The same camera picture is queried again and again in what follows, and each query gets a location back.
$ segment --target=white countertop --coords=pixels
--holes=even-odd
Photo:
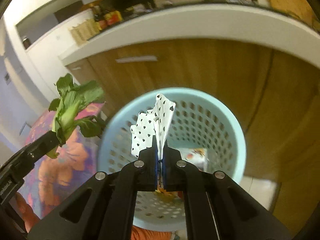
[[[295,55],[320,68],[320,36],[303,23],[263,8],[196,4],[126,21],[59,55],[68,65],[122,46],[156,40],[213,38],[250,42]]]

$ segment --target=plastic basket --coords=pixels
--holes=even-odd
[[[188,88],[155,90],[124,106],[103,134],[97,159],[98,170],[113,173],[137,159],[131,155],[130,126],[136,123],[139,112],[153,108],[157,93],[177,104],[168,133],[168,146],[207,148],[208,171],[222,170],[239,183],[246,159],[245,140],[239,122],[219,100]],[[184,229],[183,203],[164,203],[153,192],[138,192],[133,224],[154,231]]]

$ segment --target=bottle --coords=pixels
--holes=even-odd
[[[100,31],[104,30],[108,27],[107,21],[104,18],[101,8],[99,5],[96,5],[92,8],[93,14],[94,14],[94,21],[96,22],[96,25]]]

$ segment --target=green leafy vegetable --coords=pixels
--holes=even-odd
[[[59,145],[66,143],[77,126],[80,127],[84,137],[100,135],[105,128],[104,120],[100,115],[75,120],[78,113],[90,103],[104,102],[104,92],[98,83],[90,81],[83,85],[76,85],[73,83],[72,75],[67,74],[59,78],[56,86],[60,98],[51,102],[49,111],[56,111],[52,121],[52,131],[56,133]],[[53,149],[47,155],[55,159],[59,154],[56,153],[56,149]]]

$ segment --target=white tile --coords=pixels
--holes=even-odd
[[[265,209],[269,210],[276,188],[277,184],[273,181],[253,178],[249,194]]]
[[[249,193],[253,177],[243,176],[240,187],[243,188],[247,193]]]

